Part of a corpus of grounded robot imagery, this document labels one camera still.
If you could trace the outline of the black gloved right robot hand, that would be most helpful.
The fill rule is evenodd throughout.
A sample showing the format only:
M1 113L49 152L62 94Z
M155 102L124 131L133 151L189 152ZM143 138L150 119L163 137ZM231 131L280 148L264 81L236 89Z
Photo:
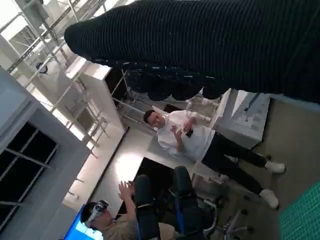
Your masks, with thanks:
M112 68L320 101L317 0L137 0L68 26L70 50Z

